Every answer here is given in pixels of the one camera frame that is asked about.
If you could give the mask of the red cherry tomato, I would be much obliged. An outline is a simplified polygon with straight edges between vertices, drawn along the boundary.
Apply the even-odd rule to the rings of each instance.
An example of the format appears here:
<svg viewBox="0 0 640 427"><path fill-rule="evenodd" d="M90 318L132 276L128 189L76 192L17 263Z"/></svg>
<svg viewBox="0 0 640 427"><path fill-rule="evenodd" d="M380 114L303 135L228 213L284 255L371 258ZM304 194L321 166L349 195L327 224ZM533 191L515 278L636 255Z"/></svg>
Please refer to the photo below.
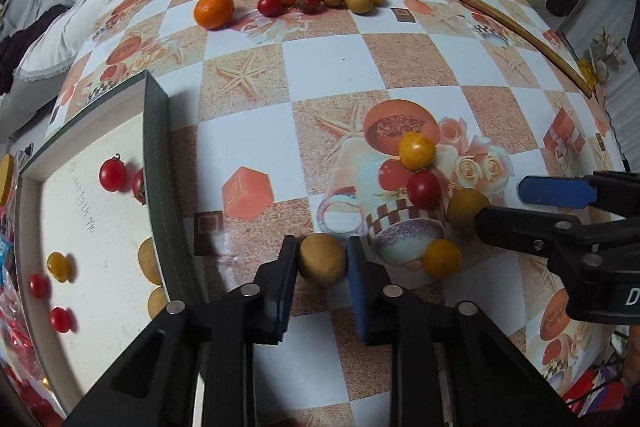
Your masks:
<svg viewBox="0 0 640 427"><path fill-rule="evenodd" d="M277 17L285 10L285 4L281 0L259 0L257 9L264 17Z"/></svg>
<svg viewBox="0 0 640 427"><path fill-rule="evenodd" d="M67 309L61 307L52 308L49 320L52 329L60 334L66 334L73 328L73 317Z"/></svg>
<svg viewBox="0 0 640 427"><path fill-rule="evenodd" d="M127 169L118 154L107 159L99 170L99 182L107 192L119 192L126 184Z"/></svg>
<svg viewBox="0 0 640 427"><path fill-rule="evenodd" d="M30 295L36 299L49 299L51 296L51 284L49 277L40 273L34 273L28 278Z"/></svg>
<svg viewBox="0 0 640 427"><path fill-rule="evenodd" d="M413 206L434 210L442 201L442 187L432 170L413 173L407 182L407 195Z"/></svg>

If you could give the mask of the red tomato near stick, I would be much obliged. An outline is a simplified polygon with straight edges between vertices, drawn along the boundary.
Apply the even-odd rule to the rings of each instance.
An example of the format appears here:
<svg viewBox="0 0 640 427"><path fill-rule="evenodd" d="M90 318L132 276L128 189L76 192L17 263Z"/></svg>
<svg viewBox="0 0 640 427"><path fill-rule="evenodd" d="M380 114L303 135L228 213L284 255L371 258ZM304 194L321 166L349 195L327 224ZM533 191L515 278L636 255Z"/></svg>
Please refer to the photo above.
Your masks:
<svg viewBox="0 0 640 427"><path fill-rule="evenodd" d="M141 205L146 204L143 169L139 169L132 177L131 192L137 202L140 202Z"/></svg>

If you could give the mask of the green box lid tray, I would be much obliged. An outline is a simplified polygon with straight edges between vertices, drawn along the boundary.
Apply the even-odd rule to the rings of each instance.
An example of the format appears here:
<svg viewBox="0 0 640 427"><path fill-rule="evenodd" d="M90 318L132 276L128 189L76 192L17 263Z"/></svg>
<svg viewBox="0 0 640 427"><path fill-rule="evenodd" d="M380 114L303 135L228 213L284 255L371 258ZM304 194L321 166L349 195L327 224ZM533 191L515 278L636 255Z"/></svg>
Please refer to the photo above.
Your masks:
<svg viewBox="0 0 640 427"><path fill-rule="evenodd" d="M107 192L99 170L116 154L127 181L119 192ZM145 205L131 192L139 169ZM18 287L37 359L64 413L149 324L146 302L153 286L138 263L138 248L149 237L166 296L200 301L174 177L169 98L151 74L140 72L59 127L18 180ZM66 283L47 270L53 251L70 262ZM34 273L49 277L49 299L30 295L28 278ZM50 325L55 307L72 314L66 334Z"/></svg>

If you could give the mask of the left mandarin orange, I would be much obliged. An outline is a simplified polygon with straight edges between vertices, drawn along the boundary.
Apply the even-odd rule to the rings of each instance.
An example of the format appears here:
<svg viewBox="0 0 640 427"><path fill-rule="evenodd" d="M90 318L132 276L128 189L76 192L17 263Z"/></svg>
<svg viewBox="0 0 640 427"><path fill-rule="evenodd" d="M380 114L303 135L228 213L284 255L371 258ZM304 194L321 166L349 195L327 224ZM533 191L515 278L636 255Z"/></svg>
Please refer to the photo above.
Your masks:
<svg viewBox="0 0 640 427"><path fill-rule="evenodd" d="M217 30L232 20L233 0L198 0L194 6L195 23L207 30Z"/></svg>

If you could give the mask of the red hawthorn fruit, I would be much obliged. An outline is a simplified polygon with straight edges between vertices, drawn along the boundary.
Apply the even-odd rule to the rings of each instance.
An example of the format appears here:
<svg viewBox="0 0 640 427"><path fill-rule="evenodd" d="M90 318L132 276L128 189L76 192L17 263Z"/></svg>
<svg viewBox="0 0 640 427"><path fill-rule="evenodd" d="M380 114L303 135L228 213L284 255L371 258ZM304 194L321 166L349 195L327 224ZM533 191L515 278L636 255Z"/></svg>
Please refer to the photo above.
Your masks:
<svg viewBox="0 0 640 427"><path fill-rule="evenodd" d="M295 0L295 6L305 14L318 13L323 5L323 0Z"/></svg>

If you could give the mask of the brown longan front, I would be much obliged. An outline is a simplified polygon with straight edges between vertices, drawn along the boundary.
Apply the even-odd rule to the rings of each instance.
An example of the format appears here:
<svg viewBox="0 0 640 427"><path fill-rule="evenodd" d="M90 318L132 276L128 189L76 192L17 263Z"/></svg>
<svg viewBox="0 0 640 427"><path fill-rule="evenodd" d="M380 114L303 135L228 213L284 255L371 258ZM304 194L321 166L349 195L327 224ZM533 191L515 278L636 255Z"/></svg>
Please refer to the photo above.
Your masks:
<svg viewBox="0 0 640 427"><path fill-rule="evenodd" d="M368 14L375 6L373 0L345 0L349 11L358 15Z"/></svg>

